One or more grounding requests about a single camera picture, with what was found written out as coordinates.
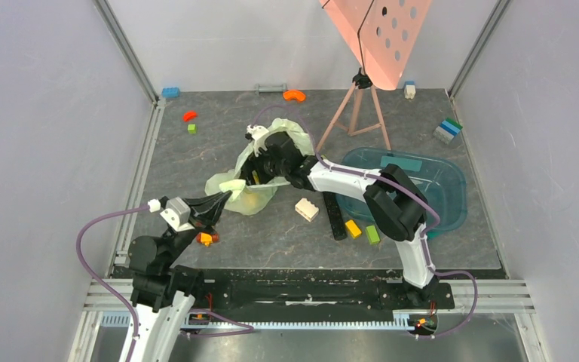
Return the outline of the yellow fake mango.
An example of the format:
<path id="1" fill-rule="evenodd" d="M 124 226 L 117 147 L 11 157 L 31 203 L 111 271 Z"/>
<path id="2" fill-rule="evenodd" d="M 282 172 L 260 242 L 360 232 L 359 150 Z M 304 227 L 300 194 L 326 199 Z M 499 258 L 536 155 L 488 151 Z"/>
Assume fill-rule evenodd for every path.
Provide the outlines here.
<path id="1" fill-rule="evenodd" d="M 244 192 L 241 194 L 241 201 L 244 209 L 248 213 L 257 213 L 267 203 L 265 197 L 259 193 Z"/>

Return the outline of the green avocado plastic bag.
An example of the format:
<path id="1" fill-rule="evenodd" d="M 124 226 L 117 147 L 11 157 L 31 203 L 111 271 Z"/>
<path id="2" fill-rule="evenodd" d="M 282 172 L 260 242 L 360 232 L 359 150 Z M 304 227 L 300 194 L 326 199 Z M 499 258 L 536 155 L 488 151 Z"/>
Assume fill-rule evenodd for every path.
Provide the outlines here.
<path id="1" fill-rule="evenodd" d="M 301 155 L 314 155 L 312 137 L 298 123 L 286 118 L 276 118 L 267 130 L 269 136 L 274 133 L 287 132 Z M 206 195 L 232 191 L 225 209 L 245 216 L 254 215 L 265 208 L 280 187 L 291 186 L 290 182 L 282 176 L 272 178 L 266 183 L 248 185 L 240 176 L 240 168 L 253 153 L 253 146 L 246 146 L 237 157 L 234 169 L 214 174 L 206 181 L 204 187 Z"/>

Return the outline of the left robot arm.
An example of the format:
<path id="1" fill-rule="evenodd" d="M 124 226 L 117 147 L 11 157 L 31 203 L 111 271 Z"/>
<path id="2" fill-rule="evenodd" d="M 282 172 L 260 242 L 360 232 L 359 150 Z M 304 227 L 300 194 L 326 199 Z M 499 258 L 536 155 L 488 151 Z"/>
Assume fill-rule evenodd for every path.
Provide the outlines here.
<path id="1" fill-rule="evenodd" d="M 167 361 L 191 307 L 207 297 L 204 273 L 176 260 L 204 232 L 210 234 L 231 192 L 201 198 L 152 199 L 146 208 L 167 224 L 159 236 L 134 238 L 128 249 L 134 316 L 121 357 L 125 361 Z"/>

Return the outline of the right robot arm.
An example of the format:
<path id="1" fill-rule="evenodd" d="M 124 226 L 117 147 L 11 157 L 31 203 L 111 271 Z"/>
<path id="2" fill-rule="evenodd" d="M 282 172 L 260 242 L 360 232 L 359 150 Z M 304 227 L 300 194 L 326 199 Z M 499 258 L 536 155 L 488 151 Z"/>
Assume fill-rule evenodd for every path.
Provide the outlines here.
<path id="1" fill-rule="evenodd" d="M 240 177 L 248 186 L 279 181 L 364 202 L 377 228 L 397 246 L 407 302 L 423 308 L 435 299 L 435 268 L 425 249 L 427 218 L 433 210 L 404 170 L 394 164 L 361 169 L 305 155 L 286 131 L 249 126 L 246 138 L 253 150 L 240 167 Z"/>

